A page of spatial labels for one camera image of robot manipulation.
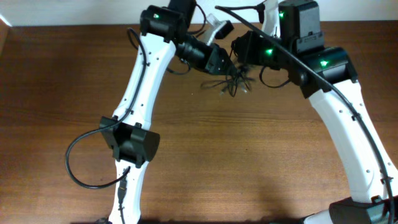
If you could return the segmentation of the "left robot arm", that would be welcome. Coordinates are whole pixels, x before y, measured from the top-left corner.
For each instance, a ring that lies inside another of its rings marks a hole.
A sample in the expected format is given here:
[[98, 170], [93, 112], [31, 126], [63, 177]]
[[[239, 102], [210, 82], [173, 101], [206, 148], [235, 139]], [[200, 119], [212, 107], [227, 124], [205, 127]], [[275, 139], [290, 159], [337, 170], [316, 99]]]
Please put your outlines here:
[[112, 211], [104, 223], [138, 223], [144, 175], [160, 143], [150, 131], [152, 111], [160, 84], [174, 56], [212, 75], [234, 71], [228, 54], [215, 39], [227, 36], [230, 21], [210, 16], [202, 39], [188, 31], [196, 1], [170, 1], [166, 7], [149, 6], [141, 14], [137, 58], [126, 91], [111, 118], [100, 121], [101, 133], [113, 152], [116, 190]]

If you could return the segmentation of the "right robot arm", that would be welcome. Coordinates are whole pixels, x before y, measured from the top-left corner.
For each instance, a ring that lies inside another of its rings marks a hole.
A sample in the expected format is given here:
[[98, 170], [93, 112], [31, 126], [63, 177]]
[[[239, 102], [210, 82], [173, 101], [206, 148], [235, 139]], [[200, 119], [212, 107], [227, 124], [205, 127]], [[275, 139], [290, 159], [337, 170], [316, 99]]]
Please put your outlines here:
[[262, 28], [238, 40], [242, 62], [285, 69], [324, 122], [345, 169], [350, 196], [301, 223], [396, 223], [397, 168], [364, 105], [347, 52], [326, 47], [315, 1], [264, 1]]

